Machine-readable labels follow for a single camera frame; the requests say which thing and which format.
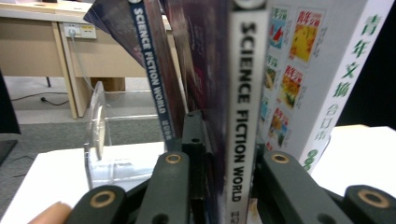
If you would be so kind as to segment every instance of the colorful magazine cover image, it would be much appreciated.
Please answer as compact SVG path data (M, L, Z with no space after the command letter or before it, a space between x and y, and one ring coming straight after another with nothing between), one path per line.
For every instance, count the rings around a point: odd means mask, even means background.
M312 48L323 20L324 12L312 9L300 9L291 41L290 58L308 63Z
M268 98L265 95L262 97L262 107L260 111L262 122L264 122L268 111Z
M269 141L266 145L269 149L282 147L288 126L289 117L277 107L271 121L270 132L268 133Z
M291 65L287 65L280 84L278 101L293 109L300 91L304 74Z
M283 7L273 8L271 15L269 43L270 46L276 49L282 49L287 18L288 18L287 8L283 8Z
M271 91L274 89L276 82L276 74L277 74L277 66L279 59L272 55L271 53L267 56L267 62L265 65L265 74L264 74L264 88L265 91Z

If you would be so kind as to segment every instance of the green chinese characters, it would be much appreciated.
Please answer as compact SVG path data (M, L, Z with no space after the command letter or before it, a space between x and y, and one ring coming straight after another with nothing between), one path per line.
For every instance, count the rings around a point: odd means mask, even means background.
M309 169L311 169L311 164L312 162L314 162L315 157L318 155L318 150L317 149L313 149L311 151L308 152L308 159L306 159L304 161L304 169L306 171L308 171Z

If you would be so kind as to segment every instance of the cable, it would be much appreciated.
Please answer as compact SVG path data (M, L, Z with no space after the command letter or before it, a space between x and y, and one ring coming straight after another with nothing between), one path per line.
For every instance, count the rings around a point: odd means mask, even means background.
M32 96L37 96L37 95L42 95L42 94L67 94L67 92L57 92L57 91L40 92L40 93L37 93L37 94L22 96L20 98L13 99L11 101L18 101L18 100L21 100L21 99L25 99L25 98L32 97Z
M32 160L32 161L35 160L35 159L33 159L32 157L30 157L30 156L22 156L22 157L18 157L18 158L16 158L16 159L14 159L13 161L18 161L18 160L24 159L24 158L30 159L30 160Z
M64 105L64 104L66 104L66 103L69 102L69 101L67 100L67 101L65 101L65 102L63 102L63 103L55 104L55 103L53 103L53 102L48 101L45 97L41 97L41 102L47 102L47 103L49 103L49 104L51 104L51 105Z
M75 39L74 39L75 36L76 36L76 31L73 30L73 29L71 29L71 30L69 30L69 34L70 34L70 36L72 37L73 47L74 47L74 49L75 49L75 53L76 53L76 56L77 56L78 65L79 65L79 68L81 69L82 76L84 77L84 80L85 80L85 82L87 83L87 85L91 88L92 91L94 91L94 89L93 89L91 83L88 81L88 78L87 78L87 76L86 76L86 74L85 74L85 69L84 69L84 67L82 66L81 59L79 58L79 54L78 54L78 50L77 50L77 45L76 45L76 42L75 42Z

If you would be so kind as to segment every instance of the white book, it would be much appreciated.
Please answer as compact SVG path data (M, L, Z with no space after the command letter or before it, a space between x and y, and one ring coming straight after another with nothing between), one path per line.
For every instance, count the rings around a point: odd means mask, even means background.
M393 0L276 0L259 139L311 172Z
M230 81L222 191L225 223L247 221L267 49L269 8L269 4L264 4L263 1L235 1L230 15Z

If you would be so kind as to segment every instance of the book spine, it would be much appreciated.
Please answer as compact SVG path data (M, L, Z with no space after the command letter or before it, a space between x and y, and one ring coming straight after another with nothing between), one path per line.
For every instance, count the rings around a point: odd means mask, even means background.
M163 132L163 140L165 145L169 148L172 144L172 139L175 137L175 128L170 117L168 99L163 86L163 77L158 62L158 52L154 48L154 42L149 27L149 17L143 1L130 3L129 6L144 65L146 67L148 82L151 87L158 119Z
M220 223L247 220L269 20L268 1L259 2L235 1L230 14L228 140Z
M346 47L346 54L337 69L328 97L323 102L313 131L299 159L306 171L312 172L329 143L332 128L341 115L392 4L393 0L369 0L366 3Z

